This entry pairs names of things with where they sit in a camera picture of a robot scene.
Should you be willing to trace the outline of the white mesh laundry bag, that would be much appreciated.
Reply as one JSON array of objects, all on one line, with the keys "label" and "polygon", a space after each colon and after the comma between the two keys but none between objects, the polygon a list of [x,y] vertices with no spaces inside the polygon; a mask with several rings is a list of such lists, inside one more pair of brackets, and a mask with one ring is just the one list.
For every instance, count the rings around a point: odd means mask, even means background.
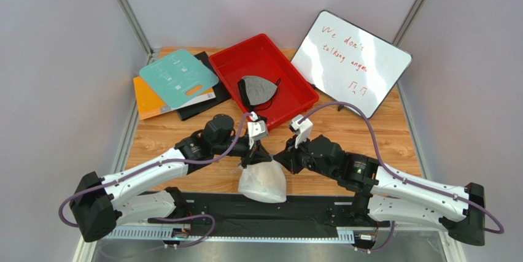
[{"label": "white mesh laundry bag", "polygon": [[282,165],[274,160],[248,165],[239,178],[238,192],[258,202],[285,202],[287,182]]}]

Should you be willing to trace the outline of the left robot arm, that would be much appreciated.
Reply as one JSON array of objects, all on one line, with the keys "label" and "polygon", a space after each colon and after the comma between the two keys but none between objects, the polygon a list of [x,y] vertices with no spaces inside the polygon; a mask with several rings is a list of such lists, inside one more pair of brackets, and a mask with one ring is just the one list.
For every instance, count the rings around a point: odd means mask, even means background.
[{"label": "left robot arm", "polygon": [[85,174],[75,193],[60,205],[63,223],[78,228],[85,242],[106,237],[116,227],[140,220],[163,222],[183,218],[180,192],[167,188],[151,192],[168,180],[184,177],[226,156],[241,159],[241,166],[271,161],[260,140],[268,135],[266,118],[254,112],[241,117],[244,134],[229,115],[218,114],[161,155],[122,172]]}]

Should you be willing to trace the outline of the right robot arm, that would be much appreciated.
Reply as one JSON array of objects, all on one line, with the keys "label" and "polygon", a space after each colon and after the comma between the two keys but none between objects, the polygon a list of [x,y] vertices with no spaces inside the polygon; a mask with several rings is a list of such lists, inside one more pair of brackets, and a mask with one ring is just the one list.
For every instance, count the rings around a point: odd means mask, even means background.
[{"label": "right robot arm", "polygon": [[325,136],[299,145],[295,141],[289,139],[274,159],[292,174],[307,169],[353,191],[355,219],[414,223],[439,229],[464,244],[485,244],[482,185],[432,182],[388,164],[381,166],[375,158],[346,152]]}]

